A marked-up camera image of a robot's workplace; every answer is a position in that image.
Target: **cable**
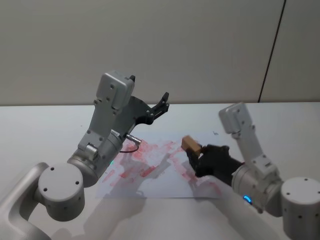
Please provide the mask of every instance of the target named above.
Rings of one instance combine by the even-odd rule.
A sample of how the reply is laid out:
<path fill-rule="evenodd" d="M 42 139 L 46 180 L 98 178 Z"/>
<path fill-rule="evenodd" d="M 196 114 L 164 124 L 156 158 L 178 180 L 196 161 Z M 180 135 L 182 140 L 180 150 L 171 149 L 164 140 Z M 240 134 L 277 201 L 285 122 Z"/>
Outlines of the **cable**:
<path fill-rule="evenodd" d="M 260 103 L 262 92 L 263 92 L 264 87 L 265 87 L 267 74 L 268 74 L 268 71 L 269 71 L 270 63 L 271 63 L 271 58 L 272 58 L 272 56 L 274 54 L 274 49 L 275 49 L 275 45 L 276 45 L 276 41 L 277 41 L 277 37 L 278 37 L 278 32 L 279 32 L 280 24 L 281 24 L 281 21 L 282 21 L 282 16 L 284 15 L 284 11 L 285 11 L 286 2 L 287 2 L 287 0 L 283 1 L 283 6 L 282 6 L 281 14 L 280 14 L 280 19 L 279 19 L 279 22 L 278 22 L 278 27 L 276 28 L 276 32 L 275 32 L 275 36 L 274 36 L 274 40 L 273 40 L 273 44 L 272 44 L 272 48 L 271 48 L 271 53 L 270 53 L 270 56 L 269 56 L 268 65 L 266 66 L 266 70 L 265 70 L 265 74 L 264 74 L 264 78 L 263 78 L 263 82 L 262 82 L 262 86 L 261 86 L 261 90 L 260 90 L 260 94 L 259 94 L 259 98 L 258 98 L 258 103 Z"/>
<path fill-rule="evenodd" d="M 134 153 L 136 151 L 139 150 L 139 146 L 136 146 L 136 149 L 134 150 L 130 150 L 130 151 L 120 151 L 119 153 L 122 153 L 122 154 L 131 154 L 131 153 Z"/>

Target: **red stain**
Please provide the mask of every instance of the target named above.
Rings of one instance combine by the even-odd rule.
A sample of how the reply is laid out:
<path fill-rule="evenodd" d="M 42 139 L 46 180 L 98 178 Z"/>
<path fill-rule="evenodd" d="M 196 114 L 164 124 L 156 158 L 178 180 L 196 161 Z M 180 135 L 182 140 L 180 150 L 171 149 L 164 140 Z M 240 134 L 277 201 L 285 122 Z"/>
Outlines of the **red stain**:
<path fill-rule="evenodd" d="M 141 171 L 141 173 L 140 173 L 140 176 L 141 177 L 143 177 L 143 178 L 145 178 L 146 176 L 148 176 L 153 170 L 155 170 L 155 166 L 151 166 L 151 167 L 149 167 L 147 170 L 145 170 L 145 171 Z"/>
<path fill-rule="evenodd" d="M 132 154 L 132 157 L 143 163 L 147 163 L 146 154 L 151 153 L 152 151 L 157 149 L 159 149 L 159 146 L 157 144 L 149 144 L 146 141 L 142 140 L 141 144 L 139 145 L 139 150 L 135 151 Z"/>
<path fill-rule="evenodd" d="M 113 175 L 113 174 L 115 174 L 115 170 L 111 170 L 106 176 L 105 176 L 105 178 L 103 179 L 103 183 L 105 182 L 105 181 L 107 181 L 109 178 L 111 178 L 111 176 Z"/>
<path fill-rule="evenodd" d="M 173 166 L 178 174 L 180 174 L 183 178 L 185 178 L 188 182 L 189 181 L 196 181 L 197 178 L 194 174 L 192 174 L 190 171 L 187 171 L 180 163 L 179 158 L 171 158 L 171 161 L 173 162 Z"/>
<path fill-rule="evenodd" d="M 122 177 L 123 179 L 127 178 L 129 176 L 129 174 L 132 172 L 134 168 L 131 167 L 129 168 L 127 171 L 124 171 L 123 173 L 121 173 L 119 176 Z"/>
<path fill-rule="evenodd" d="M 125 151 L 133 151 L 137 148 L 136 145 L 133 145 L 133 144 L 128 144 L 125 146 Z"/>

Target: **gray wall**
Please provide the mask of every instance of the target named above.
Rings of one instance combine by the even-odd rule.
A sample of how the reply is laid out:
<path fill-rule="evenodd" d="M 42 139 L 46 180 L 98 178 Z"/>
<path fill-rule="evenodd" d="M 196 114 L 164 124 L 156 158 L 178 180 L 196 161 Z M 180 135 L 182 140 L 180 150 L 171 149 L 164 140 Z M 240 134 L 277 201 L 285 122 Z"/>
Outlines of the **gray wall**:
<path fill-rule="evenodd" d="M 256 102 L 279 0 L 0 1 L 0 105 L 91 104 L 102 73 L 154 103 Z"/>
<path fill-rule="evenodd" d="M 320 101 L 320 1 L 288 0 L 263 102 Z"/>

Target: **paper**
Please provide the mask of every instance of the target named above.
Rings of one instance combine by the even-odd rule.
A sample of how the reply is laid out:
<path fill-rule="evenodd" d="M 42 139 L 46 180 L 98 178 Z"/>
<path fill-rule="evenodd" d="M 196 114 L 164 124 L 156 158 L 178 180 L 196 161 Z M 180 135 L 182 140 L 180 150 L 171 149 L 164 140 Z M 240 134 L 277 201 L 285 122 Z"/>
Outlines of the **paper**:
<path fill-rule="evenodd" d="M 226 186 L 213 176 L 196 178 L 181 148 L 185 135 L 202 145 L 221 145 L 216 132 L 135 132 L 139 150 L 119 153 L 98 183 L 98 198 L 220 198 Z M 123 151 L 136 146 L 126 140 Z"/>

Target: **blue led light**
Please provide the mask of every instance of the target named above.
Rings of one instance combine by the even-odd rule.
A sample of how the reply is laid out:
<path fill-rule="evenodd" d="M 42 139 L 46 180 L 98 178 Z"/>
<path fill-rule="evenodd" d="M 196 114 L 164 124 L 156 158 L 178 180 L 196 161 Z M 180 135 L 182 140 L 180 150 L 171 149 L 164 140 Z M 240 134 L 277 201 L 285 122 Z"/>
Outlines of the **blue led light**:
<path fill-rule="evenodd" d="M 249 197 L 248 195 L 244 195 L 243 196 L 243 199 L 248 202 L 249 204 L 252 204 L 252 200 L 251 200 L 251 197 Z"/>

